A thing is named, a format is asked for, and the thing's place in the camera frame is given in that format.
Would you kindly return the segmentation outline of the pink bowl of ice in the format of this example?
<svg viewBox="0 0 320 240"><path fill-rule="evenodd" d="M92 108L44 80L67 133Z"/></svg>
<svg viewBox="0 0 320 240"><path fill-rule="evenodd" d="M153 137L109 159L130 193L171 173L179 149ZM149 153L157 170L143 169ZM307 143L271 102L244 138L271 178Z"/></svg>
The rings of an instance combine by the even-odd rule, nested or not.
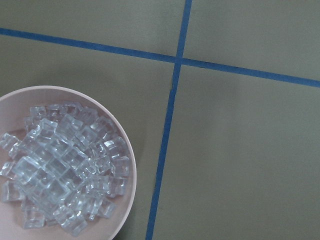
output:
<svg viewBox="0 0 320 240"><path fill-rule="evenodd" d="M0 237L111 240L131 210L137 170L115 117L92 98L34 86L0 99Z"/></svg>

